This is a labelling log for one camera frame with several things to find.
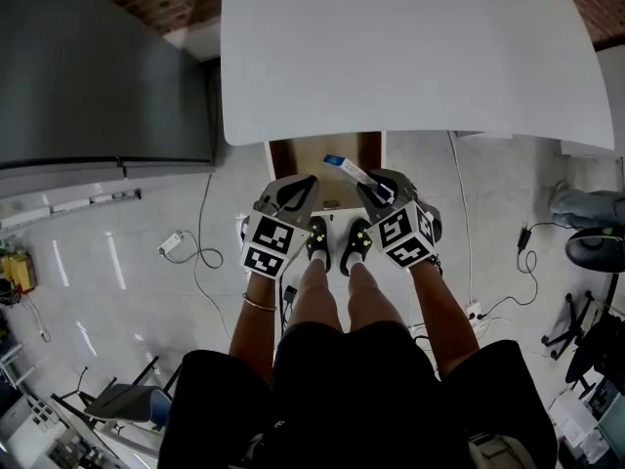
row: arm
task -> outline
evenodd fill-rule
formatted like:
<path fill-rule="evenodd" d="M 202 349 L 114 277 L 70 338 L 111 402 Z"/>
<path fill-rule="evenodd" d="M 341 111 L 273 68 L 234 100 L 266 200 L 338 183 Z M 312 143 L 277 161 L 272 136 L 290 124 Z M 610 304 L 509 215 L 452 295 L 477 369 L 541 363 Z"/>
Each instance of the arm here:
<path fill-rule="evenodd" d="M 264 308 L 275 308 L 275 281 L 252 273 L 247 298 Z M 248 364 L 266 382 L 273 370 L 274 311 L 263 311 L 243 302 L 229 354 Z"/>
<path fill-rule="evenodd" d="M 479 349 L 478 340 L 433 264 L 420 262 L 410 268 L 410 273 L 440 376 L 444 377 Z"/>

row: power cord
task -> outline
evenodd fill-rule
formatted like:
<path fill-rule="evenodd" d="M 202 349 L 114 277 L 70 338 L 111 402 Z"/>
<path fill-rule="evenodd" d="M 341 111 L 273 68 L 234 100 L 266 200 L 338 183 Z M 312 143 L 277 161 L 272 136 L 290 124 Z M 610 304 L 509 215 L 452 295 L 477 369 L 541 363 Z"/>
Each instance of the power cord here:
<path fill-rule="evenodd" d="M 531 226 L 530 228 L 528 227 L 524 227 L 521 229 L 521 234 L 519 236 L 519 242 L 517 243 L 517 269 L 519 270 L 520 273 L 522 273 L 523 275 L 530 275 L 531 278 L 534 280 L 534 296 L 527 302 L 521 302 L 519 299 L 517 299 L 517 297 L 514 297 L 512 295 L 508 295 L 506 297 L 504 297 L 503 299 L 501 299 L 499 302 L 497 302 L 492 308 L 490 308 L 486 313 L 482 314 L 482 315 L 477 315 L 476 318 L 478 320 L 483 320 L 484 318 L 487 318 L 488 315 L 490 315 L 498 306 L 500 306 L 501 304 L 503 304 L 506 301 L 514 301 L 518 306 L 529 306 L 530 304 L 532 304 L 536 298 L 538 297 L 538 279 L 536 279 L 536 276 L 534 275 L 534 271 L 536 271 L 536 266 L 538 264 L 538 257 L 536 255 L 536 252 L 534 250 L 529 250 L 526 254 L 525 254 L 525 259 L 524 259 L 524 263 L 525 263 L 525 269 L 523 269 L 521 267 L 521 254 L 523 253 L 523 251 L 525 250 L 525 248 L 527 247 L 527 244 L 529 243 L 529 239 L 531 238 L 531 231 L 536 228 L 537 226 L 557 226 L 559 228 L 562 228 L 564 230 L 575 230 L 576 228 L 573 228 L 572 226 L 563 226 L 561 224 L 558 223 L 536 223 L 533 226 Z M 529 258 L 533 257 L 534 262 L 530 265 L 529 262 Z"/>
<path fill-rule="evenodd" d="M 50 343 L 52 341 L 52 336 L 50 335 L 50 332 L 48 331 L 46 324 L 43 322 L 43 317 L 41 316 L 41 313 L 39 312 L 39 308 L 35 306 L 35 303 L 32 301 L 32 299 L 27 293 L 24 294 L 24 296 L 22 297 L 22 301 L 24 305 L 27 306 L 30 309 L 30 311 L 32 311 L 32 314 L 35 317 L 35 323 L 37 324 L 37 331 L 39 332 L 41 339 L 46 344 Z"/>
<path fill-rule="evenodd" d="M 286 290 L 282 291 L 282 277 L 278 280 L 278 290 L 279 290 L 279 310 L 280 310 L 280 335 L 284 336 L 284 332 L 286 331 L 286 326 L 289 322 L 289 319 L 293 315 L 293 303 L 295 301 L 295 295 L 297 294 L 297 289 L 291 285 L 286 287 Z"/>
<path fill-rule="evenodd" d="M 182 232 L 180 232 L 180 236 L 189 236 L 191 238 L 191 240 L 193 241 L 193 244 L 195 245 L 195 251 L 192 254 L 190 254 L 189 256 L 187 256 L 185 259 L 174 259 L 172 257 L 167 256 L 167 254 L 165 254 L 165 252 L 160 252 L 160 254 L 163 257 L 163 259 L 165 259 L 166 261 L 171 262 L 172 264 L 184 264 L 184 263 L 190 261 L 191 259 L 195 259 L 195 262 L 193 262 L 193 281 L 195 281 L 195 286 L 197 286 L 197 289 L 202 293 L 202 295 L 204 297 L 206 297 L 211 302 L 211 304 L 213 306 L 215 306 L 215 309 L 217 310 L 217 313 L 219 313 L 219 317 L 222 320 L 222 325 L 224 326 L 224 332 L 226 333 L 226 336 L 228 337 L 228 339 L 232 340 L 232 337 L 230 336 L 230 334 L 228 332 L 228 327 L 226 326 L 226 320 L 224 319 L 224 315 L 222 314 L 222 310 L 219 309 L 219 306 L 213 300 L 213 298 L 210 295 L 208 295 L 206 293 L 206 291 L 204 291 L 204 289 L 201 287 L 201 285 L 199 284 L 199 281 L 197 279 L 197 263 L 199 262 L 200 259 L 206 265 L 206 267 L 211 269 L 211 270 L 218 270 L 224 264 L 224 255 L 222 254 L 222 252 L 220 252 L 216 248 L 202 248 L 202 244 L 201 244 L 201 238 L 202 238 L 202 215 L 203 215 L 203 212 L 204 212 L 204 206 L 206 205 L 206 198 L 208 196 L 208 189 L 210 187 L 212 177 L 213 177 L 213 175 L 209 174 L 208 181 L 206 182 L 206 188 L 204 189 L 204 196 L 202 198 L 202 203 L 201 203 L 200 208 L 199 208 L 199 219 L 198 219 L 198 225 L 197 225 L 197 239 L 195 239 L 195 236 L 193 235 L 193 233 L 191 231 L 182 231 Z M 217 254 L 219 256 L 219 259 L 220 259 L 219 264 L 218 265 L 209 264 L 208 261 L 206 261 L 206 258 L 204 257 L 204 252 L 212 252 L 214 254 Z"/>
<path fill-rule="evenodd" d="M 414 323 L 414 324 L 409 324 L 406 326 L 406 328 L 408 330 L 410 330 L 411 328 L 418 328 L 419 326 L 425 326 L 425 323 Z"/>
<path fill-rule="evenodd" d="M 496 317 L 496 318 L 490 318 L 490 319 L 488 319 L 488 326 L 486 327 L 486 330 L 485 330 L 485 331 L 481 334 L 481 336 L 480 336 L 480 337 L 478 337 L 478 342 L 486 336 L 486 334 L 488 333 L 488 330 L 490 330 L 490 326 L 492 326 L 492 323 L 493 323 L 494 321 L 498 321 L 498 320 L 503 320 L 503 321 L 505 321 L 505 322 L 506 322 L 506 323 L 510 326 L 510 331 L 511 331 L 511 339 L 512 339 L 512 336 L 514 335 L 514 332 L 515 332 L 515 326 L 514 326 L 514 324 L 513 324 L 510 320 L 508 320 L 507 318 L 503 318 L 503 317 Z"/>
<path fill-rule="evenodd" d="M 467 197 L 465 196 L 465 185 L 462 181 L 460 173 L 460 165 L 458 164 L 458 152 L 456 151 L 455 137 L 456 133 L 448 131 L 449 143 L 451 144 L 451 152 L 453 153 L 453 161 L 456 164 L 456 172 L 460 181 L 460 193 L 462 194 L 462 204 L 465 207 L 465 224 L 467 226 L 467 242 L 469 243 L 469 304 L 473 304 L 473 248 L 471 245 L 471 228 L 469 227 L 469 209 L 467 208 Z"/>

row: leg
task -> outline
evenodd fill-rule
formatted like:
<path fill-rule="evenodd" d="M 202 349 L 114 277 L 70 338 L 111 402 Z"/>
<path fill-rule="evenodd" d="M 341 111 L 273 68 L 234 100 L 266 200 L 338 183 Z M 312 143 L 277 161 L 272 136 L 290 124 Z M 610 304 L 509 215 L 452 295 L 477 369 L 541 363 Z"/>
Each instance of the leg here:
<path fill-rule="evenodd" d="M 332 262 L 328 248 L 327 225 L 323 218 L 313 217 L 310 231 L 311 236 L 306 242 L 306 249 L 311 263 L 302 276 L 300 296 L 289 320 L 289 327 L 296 323 L 314 321 L 342 332 L 336 302 L 328 290 L 326 273 L 330 271 Z"/>
<path fill-rule="evenodd" d="M 361 262 L 355 263 L 350 269 L 349 291 L 350 331 L 360 330 L 376 321 L 404 324 L 395 306 L 380 291 L 375 278 Z"/>
<path fill-rule="evenodd" d="M 350 331 L 360 330 L 377 321 L 397 321 L 403 324 L 395 306 L 380 291 L 375 278 L 364 267 L 364 259 L 371 248 L 371 238 L 367 234 L 370 227 L 364 219 L 354 221 L 341 258 L 341 273 L 350 277 Z"/>
<path fill-rule="evenodd" d="M 336 302 L 328 290 L 325 265 L 320 259 L 313 259 L 304 271 L 300 282 L 300 296 L 289 320 L 289 327 L 305 321 L 324 323 L 343 331 Z"/>
<path fill-rule="evenodd" d="M 429 262 L 410 268 L 432 351 L 444 377 L 479 349 L 467 315 Z"/>
<path fill-rule="evenodd" d="M 601 224 L 618 224 L 619 217 L 615 204 L 625 195 L 619 192 L 581 192 L 565 186 L 556 190 L 549 208 L 553 214 L 572 214 Z"/>

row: bracelet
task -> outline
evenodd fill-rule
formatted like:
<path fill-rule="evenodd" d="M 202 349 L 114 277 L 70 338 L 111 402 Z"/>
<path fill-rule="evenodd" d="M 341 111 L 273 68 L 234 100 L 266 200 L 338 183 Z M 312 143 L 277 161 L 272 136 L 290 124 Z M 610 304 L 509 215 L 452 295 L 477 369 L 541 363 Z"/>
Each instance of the bracelet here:
<path fill-rule="evenodd" d="M 437 268 L 438 273 L 442 276 L 442 266 L 440 265 L 440 259 L 438 258 L 437 255 L 433 255 L 429 257 L 428 259 L 426 259 L 426 262 L 433 264 L 434 267 Z"/>
<path fill-rule="evenodd" d="M 272 313 L 274 313 L 274 312 L 275 312 L 275 308 L 266 308 L 266 307 L 264 307 L 264 306 L 261 306 L 260 304 L 256 304 L 255 302 L 252 302 L 251 300 L 249 300 L 249 299 L 247 298 L 247 293 L 244 293 L 244 294 L 243 294 L 243 300 L 244 300 L 245 302 L 247 302 L 250 306 L 255 307 L 256 309 L 260 309 L 260 310 L 263 310 L 263 311 L 271 311 Z"/>

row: black sneaker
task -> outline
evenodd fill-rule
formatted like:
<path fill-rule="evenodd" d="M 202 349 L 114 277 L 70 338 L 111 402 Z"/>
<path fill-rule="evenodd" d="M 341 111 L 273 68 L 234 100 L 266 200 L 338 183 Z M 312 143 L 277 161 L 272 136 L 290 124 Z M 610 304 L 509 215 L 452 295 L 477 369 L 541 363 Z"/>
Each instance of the black sneaker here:
<path fill-rule="evenodd" d="M 309 222 L 309 231 L 311 235 L 306 241 L 306 250 L 309 253 L 309 261 L 313 256 L 313 252 L 323 250 L 325 252 L 325 272 L 330 271 L 332 266 L 332 258 L 330 257 L 330 249 L 328 248 L 328 227 L 325 219 L 314 216 Z"/>
<path fill-rule="evenodd" d="M 356 219 L 350 227 L 350 234 L 348 236 L 348 244 L 341 257 L 341 273 L 348 277 L 350 272 L 348 270 L 348 258 L 352 252 L 358 252 L 362 256 L 362 260 L 367 256 L 369 248 L 371 248 L 371 238 L 367 234 L 367 230 L 371 228 L 371 225 L 365 219 Z"/>

